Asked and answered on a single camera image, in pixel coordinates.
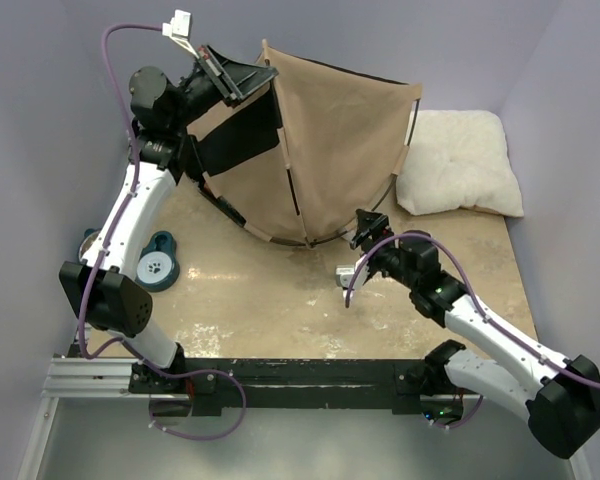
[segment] white pillow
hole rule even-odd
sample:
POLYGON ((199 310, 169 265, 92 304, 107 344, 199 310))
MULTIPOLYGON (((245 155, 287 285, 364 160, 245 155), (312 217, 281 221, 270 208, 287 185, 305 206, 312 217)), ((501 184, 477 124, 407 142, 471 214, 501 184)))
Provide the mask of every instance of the white pillow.
POLYGON ((413 215, 465 207, 523 216, 502 122, 486 111, 420 111, 396 193, 413 215))

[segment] tan fabric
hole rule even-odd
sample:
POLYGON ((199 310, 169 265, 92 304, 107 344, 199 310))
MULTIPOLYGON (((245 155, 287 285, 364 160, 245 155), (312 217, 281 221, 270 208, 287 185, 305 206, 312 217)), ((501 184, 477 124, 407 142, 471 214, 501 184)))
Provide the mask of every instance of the tan fabric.
POLYGON ((265 46, 310 240, 365 207, 404 161, 418 86, 351 75, 265 46))
POLYGON ((269 237, 304 242, 306 235, 302 221, 296 215, 279 148, 214 175, 210 183, 217 185, 223 198, 253 229, 269 237))
MULTIPOLYGON (((266 42, 258 61, 279 72, 273 88, 283 124, 280 143, 205 179, 261 238, 303 243, 331 238, 355 225, 356 209, 374 206, 400 171, 412 105, 422 87, 343 72, 266 42)), ((237 109, 216 105, 189 132, 204 139, 269 88, 237 109)))

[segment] purple wall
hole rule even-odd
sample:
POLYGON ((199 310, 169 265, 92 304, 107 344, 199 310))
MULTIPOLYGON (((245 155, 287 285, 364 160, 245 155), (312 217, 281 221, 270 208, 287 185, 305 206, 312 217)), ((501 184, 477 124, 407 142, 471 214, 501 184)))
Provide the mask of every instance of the purple wall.
POLYGON ((57 280, 124 168, 117 112, 56 0, 0 2, 0 480, 75 320, 57 280))
MULTIPOLYGON (((600 366, 600 1, 565 0, 502 110, 510 233, 541 339, 600 366)), ((586 447, 600 479, 600 432, 586 447)))
MULTIPOLYGON (((63 0, 92 59, 112 22, 168 21, 175 8, 194 15, 193 41, 255 59, 272 47, 343 67, 423 82, 425 108, 497 111, 533 53, 560 0, 63 0)), ((121 78, 146 63, 173 79, 188 73, 184 53, 166 41, 118 36, 121 78)))

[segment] cable connector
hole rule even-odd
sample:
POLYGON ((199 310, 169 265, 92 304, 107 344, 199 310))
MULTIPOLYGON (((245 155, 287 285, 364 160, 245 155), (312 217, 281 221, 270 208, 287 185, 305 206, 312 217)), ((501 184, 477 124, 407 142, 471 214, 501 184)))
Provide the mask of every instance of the cable connector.
POLYGON ((169 38, 184 37, 188 40, 191 35, 191 13, 176 10, 171 22, 162 24, 162 35, 169 38))
POLYGON ((171 22, 162 24, 162 35, 170 38, 195 59, 200 58, 198 52, 189 43, 191 36, 191 14, 184 10, 176 10, 171 22))

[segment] wooden table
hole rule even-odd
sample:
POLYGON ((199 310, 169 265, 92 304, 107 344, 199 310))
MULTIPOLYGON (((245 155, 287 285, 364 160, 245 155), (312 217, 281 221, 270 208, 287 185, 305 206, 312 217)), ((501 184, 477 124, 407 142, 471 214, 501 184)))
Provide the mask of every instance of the wooden table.
MULTIPOLYGON (((394 231, 424 230, 443 242, 478 295, 535 338, 502 217, 467 210, 413 217, 395 204, 395 195, 379 210, 390 216, 394 231)), ((379 276, 345 309, 334 269, 358 257, 347 242, 313 250, 263 242, 234 225, 185 177, 157 230, 178 242, 181 272, 170 289, 153 294, 154 318, 189 357, 420 358, 457 338, 420 316, 405 287, 379 276)), ((442 263, 454 272, 448 259, 442 263)), ((94 331, 90 349, 107 338, 94 331)), ((116 346, 105 356, 128 353, 116 346)))

